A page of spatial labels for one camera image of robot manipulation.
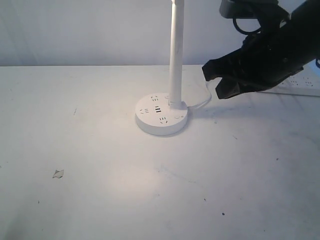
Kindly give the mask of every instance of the black cable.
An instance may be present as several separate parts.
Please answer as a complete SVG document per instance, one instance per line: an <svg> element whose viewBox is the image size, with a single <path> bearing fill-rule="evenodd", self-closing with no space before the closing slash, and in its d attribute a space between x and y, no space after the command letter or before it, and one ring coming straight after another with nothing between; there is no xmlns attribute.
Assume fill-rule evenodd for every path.
<svg viewBox="0 0 320 240"><path fill-rule="evenodd" d="M257 33L259 33L260 31L261 31L261 27L259 27L257 30L255 30L255 31L244 31L244 30L242 30L240 27L239 27L239 25L238 25L238 23L237 23L237 17L233 17L233 25L234 25L234 28L239 32L239 33L241 33L241 34L243 34L243 35L252 35L252 34L257 34Z"/></svg>
<svg viewBox="0 0 320 240"><path fill-rule="evenodd" d="M320 58L315 60L315 65L320 69Z"/></svg>

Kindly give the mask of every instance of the round power strip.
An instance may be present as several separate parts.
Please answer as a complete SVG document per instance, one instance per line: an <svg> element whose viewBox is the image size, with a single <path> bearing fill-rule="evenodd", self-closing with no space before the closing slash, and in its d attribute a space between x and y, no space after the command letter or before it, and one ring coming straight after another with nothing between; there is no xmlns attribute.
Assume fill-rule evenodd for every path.
<svg viewBox="0 0 320 240"><path fill-rule="evenodd" d="M144 132L157 136L169 136L182 130L187 123L188 107L182 102L179 109L174 109L168 102L168 93L142 98L135 107L137 125Z"/></svg>

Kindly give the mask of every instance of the white table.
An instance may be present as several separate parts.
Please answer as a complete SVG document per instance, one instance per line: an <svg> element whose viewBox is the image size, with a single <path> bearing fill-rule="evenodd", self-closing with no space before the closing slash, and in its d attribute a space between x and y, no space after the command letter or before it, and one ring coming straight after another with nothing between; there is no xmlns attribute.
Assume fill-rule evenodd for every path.
<svg viewBox="0 0 320 240"><path fill-rule="evenodd" d="M201 66L183 69L197 104ZM168 77L167 66L0 67L0 239L320 239L320 98L214 94L180 134L155 137L135 104Z"/></svg>

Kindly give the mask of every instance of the white pole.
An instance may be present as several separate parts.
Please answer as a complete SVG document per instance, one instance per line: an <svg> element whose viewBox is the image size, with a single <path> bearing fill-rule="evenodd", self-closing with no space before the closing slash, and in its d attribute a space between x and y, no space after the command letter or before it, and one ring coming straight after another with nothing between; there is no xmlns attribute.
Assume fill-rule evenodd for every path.
<svg viewBox="0 0 320 240"><path fill-rule="evenodd" d="M169 105L179 109L182 102L182 64L185 0L172 0Z"/></svg>

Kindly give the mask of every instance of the white power strip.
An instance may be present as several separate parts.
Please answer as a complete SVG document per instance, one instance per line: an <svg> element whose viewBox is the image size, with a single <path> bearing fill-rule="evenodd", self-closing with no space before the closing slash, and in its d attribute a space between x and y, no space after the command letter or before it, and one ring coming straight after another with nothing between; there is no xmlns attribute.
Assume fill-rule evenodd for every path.
<svg viewBox="0 0 320 240"><path fill-rule="evenodd" d="M320 77L313 69L313 65L309 64L304 67L303 71L261 93L320 97Z"/></svg>

